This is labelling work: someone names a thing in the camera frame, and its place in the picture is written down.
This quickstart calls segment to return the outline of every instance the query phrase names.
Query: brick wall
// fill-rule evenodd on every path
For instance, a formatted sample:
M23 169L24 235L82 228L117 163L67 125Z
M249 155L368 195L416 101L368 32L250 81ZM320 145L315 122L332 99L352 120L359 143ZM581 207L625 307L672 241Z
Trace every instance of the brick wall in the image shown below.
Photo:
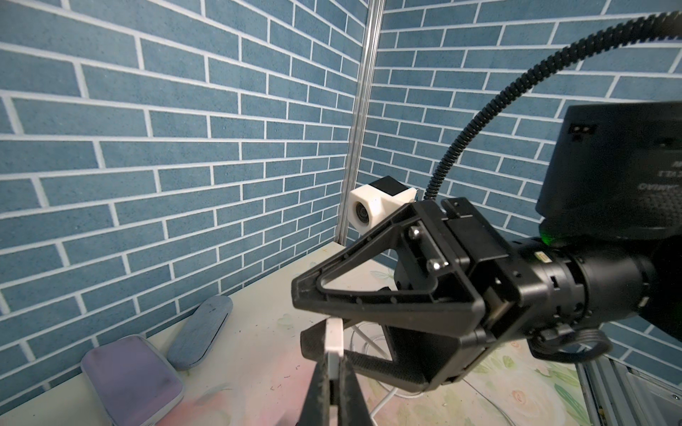
M331 241L366 15L0 1L0 414Z
M425 189L456 134L520 73L594 31L676 8L676 0L387 0L358 184L390 174ZM472 142L441 195L467 197L508 239L537 235L535 202L566 108L682 99L681 47L606 52L540 83ZM377 258L389 267L396 259ZM611 356L682 382L680 342L640 318L604 330Z

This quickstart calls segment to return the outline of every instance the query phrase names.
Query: camera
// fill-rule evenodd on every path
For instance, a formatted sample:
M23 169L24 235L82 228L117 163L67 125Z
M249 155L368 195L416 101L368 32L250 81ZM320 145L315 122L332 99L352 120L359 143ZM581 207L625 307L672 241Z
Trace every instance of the camera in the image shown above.
M364 234L401 206L413 202L416 196L415 188L408 188L390 176L383 177L351 191L349 221Z

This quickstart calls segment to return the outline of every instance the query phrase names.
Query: white 3d-printed part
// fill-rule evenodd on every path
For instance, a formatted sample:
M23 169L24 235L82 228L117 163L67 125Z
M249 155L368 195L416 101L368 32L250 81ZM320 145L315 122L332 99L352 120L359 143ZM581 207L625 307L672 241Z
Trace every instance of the white 3d-printed part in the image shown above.
M339 378L339 363L343 357L343 320L327 318L325 324L325 357L330 380Z
M408 188L399 194L390 196L383 191L371 186L363 185L351 191L348 202L348 217L353 227L360 235L369 231L384 220L388 215L398 210L402 205L415 200L417 190ZM364 224L358 219L355 212L357 203L362 203L367 209L369 222Z
M325 354L329 352L343 356L343 319L341 318L327 318Z

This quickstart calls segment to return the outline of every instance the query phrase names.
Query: table surface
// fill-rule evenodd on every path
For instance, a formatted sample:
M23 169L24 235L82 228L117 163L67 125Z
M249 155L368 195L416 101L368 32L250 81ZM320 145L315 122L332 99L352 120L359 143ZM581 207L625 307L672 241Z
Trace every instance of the table surface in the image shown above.
M324 316L293 308L291 280L342 249L330 243L231 295L234 309L212 351L199 366L181 372L186 395L157 425L294 426L314 367L301 356L299 334ZM330 286L378 290L393 284L390 269L369 261ZM149 341L165 354L184 322ZM384 346L380 327L361 329ZM376 356L352 330L345 336L347 348L352 340L355 350ZM379 426L505 426L501 408L517 425L590 425L575 369L534 359L524 342L503 346L466 378L468 383L416 398L393 397L374 420ZM358 379L371 410L388 390L376 380ZM0 416L0 426L109 424L82 374Z

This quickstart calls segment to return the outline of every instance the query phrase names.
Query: cleaning sponge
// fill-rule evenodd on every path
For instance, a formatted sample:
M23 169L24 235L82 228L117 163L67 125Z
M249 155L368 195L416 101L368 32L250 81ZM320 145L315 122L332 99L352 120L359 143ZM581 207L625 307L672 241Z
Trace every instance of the cleaning sponge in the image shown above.
M168 362L178 370L199 364L211 350L232 306L232 299L227 296L212 296L199 305L170 345Z

